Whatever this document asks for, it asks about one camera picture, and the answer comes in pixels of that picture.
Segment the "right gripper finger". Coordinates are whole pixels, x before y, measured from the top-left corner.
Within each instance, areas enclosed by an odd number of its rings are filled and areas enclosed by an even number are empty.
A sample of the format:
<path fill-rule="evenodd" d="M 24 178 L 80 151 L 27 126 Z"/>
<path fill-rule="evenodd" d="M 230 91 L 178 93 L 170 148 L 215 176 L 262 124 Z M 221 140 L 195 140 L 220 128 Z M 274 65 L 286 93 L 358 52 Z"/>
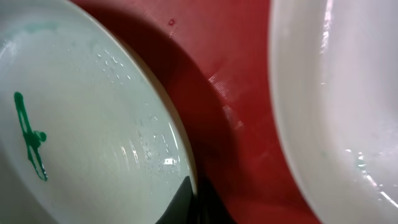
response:
<path fill-rule="evenodd" d="M 192 224 L 195 222 L 195 197 L 190 177 L 186 176 L 156 224 Z"/>

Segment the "light blue plate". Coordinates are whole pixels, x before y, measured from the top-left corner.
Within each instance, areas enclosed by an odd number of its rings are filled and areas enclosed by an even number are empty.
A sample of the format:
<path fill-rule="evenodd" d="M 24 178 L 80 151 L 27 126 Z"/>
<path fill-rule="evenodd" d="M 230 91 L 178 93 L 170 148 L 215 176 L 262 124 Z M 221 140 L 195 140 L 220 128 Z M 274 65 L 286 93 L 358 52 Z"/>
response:
<path fill-rule="evenodd" d="M 397 222 L 397 2 L 272 1 L 280 143 L 323 223 Z"/>
<path fill-rule="evenodd" d="M 1 222 L 156 223 L 186 176 L 154 74 L 70 1 L 1 2 Z"/>

